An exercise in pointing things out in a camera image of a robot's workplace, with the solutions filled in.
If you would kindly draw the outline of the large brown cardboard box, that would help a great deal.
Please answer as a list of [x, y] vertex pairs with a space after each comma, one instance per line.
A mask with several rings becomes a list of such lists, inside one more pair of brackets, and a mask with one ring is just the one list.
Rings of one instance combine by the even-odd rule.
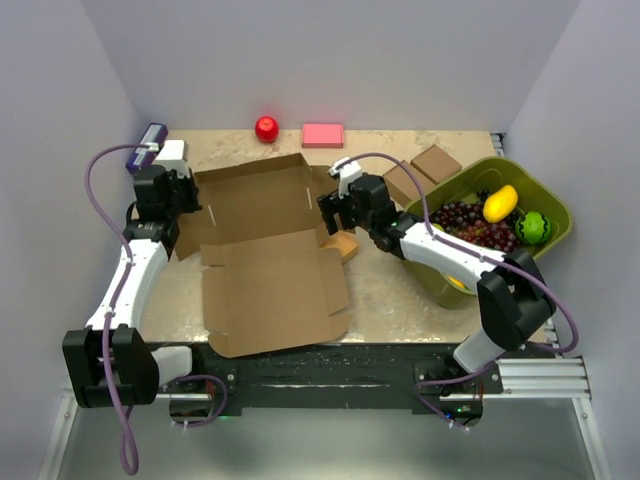
[[336, 188], [300, 153], [195, 173], [201, 210], [179, 219], [175, 246], [201, 257], [203, 325], [235, 358], [330, 342], [349, 328], [338, 249], [316, 203]]

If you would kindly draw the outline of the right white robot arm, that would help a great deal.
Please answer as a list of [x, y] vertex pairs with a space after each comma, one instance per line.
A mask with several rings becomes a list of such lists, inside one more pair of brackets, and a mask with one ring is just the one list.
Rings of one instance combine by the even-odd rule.
[[426, 374], [426, 381], [469, 392], [483, 369], [518, 350], [555, 313], [556, 303], [528, 252], [504, 254], [433, 228], [397, 209], [378, 175], [335, 169], [329, 175], [338, 187], [317, 199], [329, 233], [360, 227], [379, 250], [450, 275], [476, 294], [479, 330]]

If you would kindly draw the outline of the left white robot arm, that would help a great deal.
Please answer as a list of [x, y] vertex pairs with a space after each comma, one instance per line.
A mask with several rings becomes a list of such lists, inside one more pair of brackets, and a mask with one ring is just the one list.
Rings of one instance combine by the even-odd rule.
[[133, 187], [136, 201], [127, 210], [109, 288], [85, 327], [67, 332], [62, 343], [73, 391], [84, 408], [111, 406], [110, 383], [121, 403], [132, 406], [152, 403], [159, 388], [172, 381], [196, 392], [207, 380], [207, 368], [192, 358], [190, 348], [152, 350], [138, 330], [177, 243], [179, 217], [201, 208], [192, 172], [185, 162], [161, 161], [136, 172]]

